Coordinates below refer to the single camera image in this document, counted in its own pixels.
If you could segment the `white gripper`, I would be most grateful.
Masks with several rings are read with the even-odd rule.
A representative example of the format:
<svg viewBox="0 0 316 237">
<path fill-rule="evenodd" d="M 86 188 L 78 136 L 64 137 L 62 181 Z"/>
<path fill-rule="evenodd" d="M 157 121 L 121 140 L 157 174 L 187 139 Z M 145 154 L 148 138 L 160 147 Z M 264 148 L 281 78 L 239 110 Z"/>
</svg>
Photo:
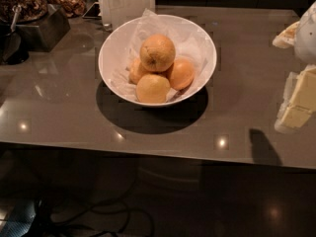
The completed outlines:
<svg viewBox="0 0 316 237">
<path fill-rule="evenodd" d="M 295 22 L 278 34 L 273 45 L 294 46 L 295 55 L 308 64 L 316 64 L 316 1 Z M 283 102 L 276 116 L 275 130 L 294 133 L 316 112 L 316 66 L 307 65 L 299 74 L 290 72 L 283 91 Z"/>
</svg>

